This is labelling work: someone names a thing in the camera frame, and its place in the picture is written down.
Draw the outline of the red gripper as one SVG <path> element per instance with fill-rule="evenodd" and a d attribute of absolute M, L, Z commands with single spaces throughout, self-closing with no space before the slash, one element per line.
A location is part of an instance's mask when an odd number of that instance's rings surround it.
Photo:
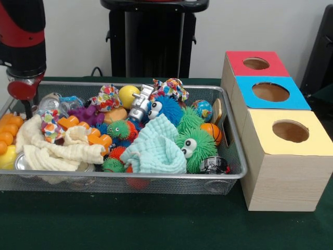
<path fill-rule="evenodd" d="M 17 100 L 22 100 L 22 104 L 25 108 L 25 114 L 27 119 L 31 119 L 33 116 L 30 100 L 32 100 L 36 93 L 41 80 L 44 78 L 44 73 L 31 78 L 21 78 L 7 75 L 8 86 L 7 91 L 10 96 Z"/>

